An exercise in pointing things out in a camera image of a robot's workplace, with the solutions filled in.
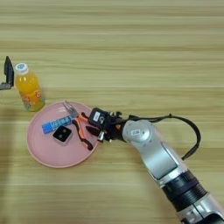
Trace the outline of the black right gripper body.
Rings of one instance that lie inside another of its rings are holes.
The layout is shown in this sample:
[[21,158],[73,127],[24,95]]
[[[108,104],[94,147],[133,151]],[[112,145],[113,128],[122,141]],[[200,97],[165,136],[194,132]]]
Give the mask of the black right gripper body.
[[99,131],[101,132],[98,136],[100,142],[112,140],[121,140],[123,139],[123,128],[127,119],[122,118],[122,113],[117,111],[107,112],[103,111],[99,118]]

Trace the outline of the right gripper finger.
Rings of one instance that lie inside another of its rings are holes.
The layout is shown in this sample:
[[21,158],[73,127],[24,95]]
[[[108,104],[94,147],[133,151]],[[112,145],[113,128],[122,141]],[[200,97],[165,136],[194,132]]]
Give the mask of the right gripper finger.
[[86,129],[91,135],[93,135],[95,137],[98,137],[101,133],[98,129],[96,129],[92,126],[87,126]]

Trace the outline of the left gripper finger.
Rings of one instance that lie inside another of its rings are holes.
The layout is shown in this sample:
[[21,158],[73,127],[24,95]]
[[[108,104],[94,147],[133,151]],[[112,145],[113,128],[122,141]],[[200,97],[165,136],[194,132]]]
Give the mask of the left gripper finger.
[[4,85],[7,88],[12,88],[14,86],[14,69],[9,56],[5,58],[4,75],[6,77]]

